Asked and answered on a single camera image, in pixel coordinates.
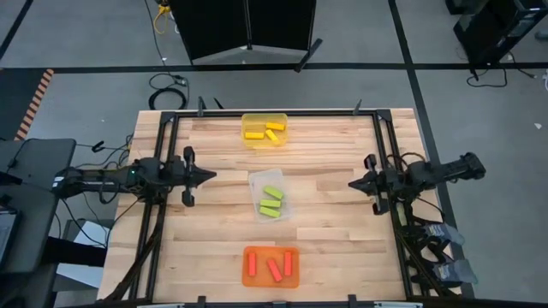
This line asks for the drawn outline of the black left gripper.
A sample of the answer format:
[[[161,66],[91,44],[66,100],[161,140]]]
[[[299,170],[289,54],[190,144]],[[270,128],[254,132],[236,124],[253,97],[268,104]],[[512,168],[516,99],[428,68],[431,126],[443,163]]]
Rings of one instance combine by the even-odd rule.
[[[191,146],[186,146],[183,149],[183,155],[174,156],[170,165],[170,184],[173,187],[185,187],[182,193],[182,202],[187,207],[194,207],[194,196],[192,187],[194,184],[194,149]],[[195,186],[198,187],[208,180],[216,177],[217,173],[200,167],[195,167],[195,173],[200,174],[195,179]]]

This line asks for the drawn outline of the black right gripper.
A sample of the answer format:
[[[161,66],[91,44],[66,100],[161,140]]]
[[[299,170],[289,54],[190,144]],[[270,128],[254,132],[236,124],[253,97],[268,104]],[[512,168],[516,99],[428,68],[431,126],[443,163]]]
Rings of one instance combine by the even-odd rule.
[[[364,164],[368,170],[367,174],[362,178],[351,181],[348,186],[358,190],[367,196],[373,196],[375,202],[373,204],[373,214],[381,216],[392,210],[394,207],[392,188],[396,180],[396,169],[387,167],[378,172],[375,167],[377,159],[374,154],[369,154]]]

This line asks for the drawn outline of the clear plastic tray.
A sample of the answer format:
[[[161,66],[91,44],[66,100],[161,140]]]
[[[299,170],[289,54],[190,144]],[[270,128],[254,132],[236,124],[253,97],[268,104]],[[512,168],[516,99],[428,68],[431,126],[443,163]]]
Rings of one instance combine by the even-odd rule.
[[[292,205],[289,200],[289,193],[286,189],[286,184],[281,169],[268,169],[252,173],[248,177],[248,182],[253,200],[253,209],[259,222],[280,222],[282,220],[288,220],[292,217]],[[282,206],[280,208],[272,208],[273,210],[278,210],[281,212],[281,216],[279,218],[272,218],[259,213],[259,202],[261,199],[278,200],[263,191],[265,186],[275,187],[281,190],[284,194],[283,199],[280,200],[282,202]]]

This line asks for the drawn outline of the yellow translucent plastic tray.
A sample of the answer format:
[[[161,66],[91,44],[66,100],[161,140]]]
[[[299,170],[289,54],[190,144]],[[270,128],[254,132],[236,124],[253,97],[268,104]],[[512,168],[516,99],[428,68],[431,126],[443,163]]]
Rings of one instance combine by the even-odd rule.
[[[245,139],[244,133],[264,133],[268,129],[267,122],[281,123],[285,125],[283,131],[272,130],[279,138],[278,143],[272,142],[266,135],[264,139]],[[241,138],[249,148],[263,149],[285,145],[289,136],[288,117],[284,113],[244,114],[241,118]]]

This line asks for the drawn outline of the grey fabric pouch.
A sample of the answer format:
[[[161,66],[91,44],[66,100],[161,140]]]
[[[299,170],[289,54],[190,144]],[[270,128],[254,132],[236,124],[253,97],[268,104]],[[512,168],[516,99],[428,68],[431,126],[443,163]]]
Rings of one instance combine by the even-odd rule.
[[[478,282],[478,278],[467,259],[459,259],[444,264],[434,264],[432,271],[441,282],[463,282],[471,284]]]
[[[447,223],[427,224],[423,227],[423,229],[428,236],[437,237],[442,241],[449,240],[459,246],[462,246],[465,243],[465,238],[459,233],[459,231]]]

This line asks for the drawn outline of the orange translucent plastic tray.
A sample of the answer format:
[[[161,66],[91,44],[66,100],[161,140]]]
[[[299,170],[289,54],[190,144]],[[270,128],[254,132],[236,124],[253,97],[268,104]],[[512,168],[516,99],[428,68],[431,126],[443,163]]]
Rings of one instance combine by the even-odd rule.
[[[293,254],[292,276],[283,274],[284,253],[291,251]],[[247,273],[249,252],[256,254],[256,276],[251,277]],[[275,282],[267,266],[268,259],[274,259],[277,263],[283,279]],[[300,252],[296,247],[289,246],[247,246],[242,256],[241,283],[245,287],[278,287],[298,288],[300,286]]]

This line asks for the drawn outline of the black folding divider panel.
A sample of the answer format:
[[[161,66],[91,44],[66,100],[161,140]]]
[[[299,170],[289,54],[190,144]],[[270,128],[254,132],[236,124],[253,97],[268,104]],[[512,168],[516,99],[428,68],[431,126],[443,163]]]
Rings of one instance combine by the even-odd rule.
[[[167,0],[191,62],[255,45],[303,50],[299,73],[322,45],[313,39],[317,0]]]

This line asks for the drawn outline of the white sheet under desk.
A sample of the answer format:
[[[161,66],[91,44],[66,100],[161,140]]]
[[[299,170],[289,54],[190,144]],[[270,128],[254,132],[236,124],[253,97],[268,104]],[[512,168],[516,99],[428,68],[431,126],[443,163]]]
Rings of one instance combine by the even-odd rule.
[[[106,245],[105,236],[109,228],[88,220],[79,219],[77,222],[69,221],[64,230],[65,240],[104,249]],[[83,283],[87,287],[99,288],[103,277],[102,267],[92,267],[77,264],[59,264],[57,274],[63,278]]]

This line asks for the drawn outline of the dark grey side desk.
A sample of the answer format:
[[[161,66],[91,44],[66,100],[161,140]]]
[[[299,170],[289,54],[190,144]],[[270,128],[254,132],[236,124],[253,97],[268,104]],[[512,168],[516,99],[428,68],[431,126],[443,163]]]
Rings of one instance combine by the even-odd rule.
[[[22,179],[20,186],[0,186],[0,197],[10,196],[8,206],[18,211],[0,275],[31,273],[38,268],[57,209],[50,190],[56,173],[70,165],[74,148],[72,139],[0,141],[0,171]]]

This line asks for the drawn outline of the black mat hazard striped edge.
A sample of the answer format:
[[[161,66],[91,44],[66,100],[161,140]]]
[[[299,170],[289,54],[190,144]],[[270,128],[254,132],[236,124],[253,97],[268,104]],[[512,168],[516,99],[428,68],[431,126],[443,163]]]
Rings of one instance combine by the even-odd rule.
[[[0,68],[0,140],[24,140],[54,70]]]

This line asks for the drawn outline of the black equipment rack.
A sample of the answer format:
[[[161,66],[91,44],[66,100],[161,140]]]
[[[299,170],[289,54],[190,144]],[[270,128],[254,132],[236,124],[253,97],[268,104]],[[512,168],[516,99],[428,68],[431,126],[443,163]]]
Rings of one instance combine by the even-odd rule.
[[[459,17],[453,32],[457,56],[472,65],[493,65],[548,15],[548,0],[444,0]]]

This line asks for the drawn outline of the black aluminium table frame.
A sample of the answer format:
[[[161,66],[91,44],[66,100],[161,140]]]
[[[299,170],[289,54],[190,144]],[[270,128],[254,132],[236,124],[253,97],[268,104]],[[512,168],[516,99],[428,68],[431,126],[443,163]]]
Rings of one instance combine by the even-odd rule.
[[[372,212],[372,198],[348,183],[365,174],[368,154],[400,147],[420,150],[411,109],[295,110],[286,145],[247,148],[241,112],[185,113],[176,149],[189,145],[197,164],[217,173],[182,204],[181,190],[169,196],[153,299],[157,303],[324,302],[396,300],[405,297],[389,215]],[[293,215],[259,222],[253,209],[250,174],[281,169]],[[298,288],[245,287],[242,256],[247,246],[290,246],[300,252]]]

